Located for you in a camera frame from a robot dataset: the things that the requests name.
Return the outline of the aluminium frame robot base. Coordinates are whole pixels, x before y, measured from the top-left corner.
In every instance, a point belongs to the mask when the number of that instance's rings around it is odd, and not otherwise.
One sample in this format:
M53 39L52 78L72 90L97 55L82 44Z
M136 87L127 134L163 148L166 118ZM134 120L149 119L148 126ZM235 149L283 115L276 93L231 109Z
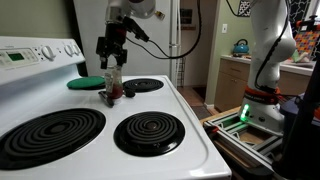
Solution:
M213 127L209 137L225 159L230 158L245 168L272 169L273 161L280 158L282 138L241 121L236 112L206 118L203 126Z

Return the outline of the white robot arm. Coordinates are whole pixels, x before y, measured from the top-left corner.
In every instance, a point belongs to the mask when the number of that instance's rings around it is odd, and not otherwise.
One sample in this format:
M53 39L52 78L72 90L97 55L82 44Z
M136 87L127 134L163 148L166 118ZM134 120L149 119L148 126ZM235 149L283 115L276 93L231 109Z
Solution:
M289 22L290 0L248 0L256 40L248 83L238 117L245 123L281 135L284 116L279 112L278 88L280 63L289 59L296 48ZM110 0L105 15L105 35L97 42L96 53L105 69L108 57L118 65L127 62L123 48L126 34L147 42L149 37L134 21L155 12L155 0Z

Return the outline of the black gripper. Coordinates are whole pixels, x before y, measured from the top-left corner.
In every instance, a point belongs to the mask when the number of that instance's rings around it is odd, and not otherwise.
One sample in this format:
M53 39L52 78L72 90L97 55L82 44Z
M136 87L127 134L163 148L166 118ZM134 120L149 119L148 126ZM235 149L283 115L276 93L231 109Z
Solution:
M127 62L126 50L123 45L126 41L126 28L122 24L109 23L106 25L105 36L99 37L96 53L100 56L101 69L107 69L108 57L115 56L118 66Z

